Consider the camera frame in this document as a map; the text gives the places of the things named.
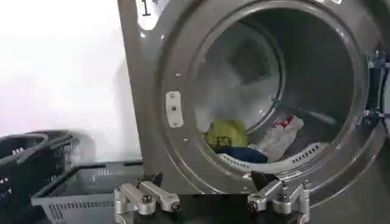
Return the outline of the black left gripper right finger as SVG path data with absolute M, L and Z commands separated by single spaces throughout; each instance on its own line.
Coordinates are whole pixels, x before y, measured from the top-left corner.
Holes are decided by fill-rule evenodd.
M 254 223 L 310 222 L 310 182 L 305 180 L 289 188 L 274 174 L 252 171 L 257 191 L 247 196 L 247 205 Z

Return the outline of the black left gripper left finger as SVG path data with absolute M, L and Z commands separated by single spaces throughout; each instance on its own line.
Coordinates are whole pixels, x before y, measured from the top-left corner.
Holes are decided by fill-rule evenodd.
M 114 218 L 116 223 L 135 223 L 152 217 L 157 211 L 177 216 L 180 211 L 180 198 L 161 188 L 163 174 L 155 172 L 141 176 L 136 184 L 124 183 L 113 191 Z

